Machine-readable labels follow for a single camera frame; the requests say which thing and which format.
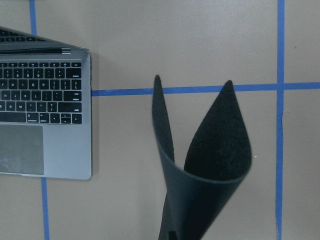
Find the black mouse pad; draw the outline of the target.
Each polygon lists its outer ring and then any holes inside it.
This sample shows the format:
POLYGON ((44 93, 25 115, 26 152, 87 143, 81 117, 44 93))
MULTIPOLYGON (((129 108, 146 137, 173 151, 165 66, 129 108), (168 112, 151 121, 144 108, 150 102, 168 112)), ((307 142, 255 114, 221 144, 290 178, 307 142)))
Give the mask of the black mouse pad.
POLYGON ((189 146, 184 167, 175 163, 161 78, 152 95, 152 123, 166 184, 159 239, 199 240, 252 165, 249 136, 231 81, 211 105, 189 146))

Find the grey laptop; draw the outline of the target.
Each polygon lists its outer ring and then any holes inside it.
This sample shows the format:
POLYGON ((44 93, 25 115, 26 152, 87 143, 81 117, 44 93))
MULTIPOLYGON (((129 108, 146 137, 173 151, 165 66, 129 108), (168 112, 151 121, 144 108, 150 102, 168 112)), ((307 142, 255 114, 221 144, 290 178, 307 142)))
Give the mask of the grey laptop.
POLYGON ((0 29, 0 172, 92 176, 92 59, 85 48, 0 29))

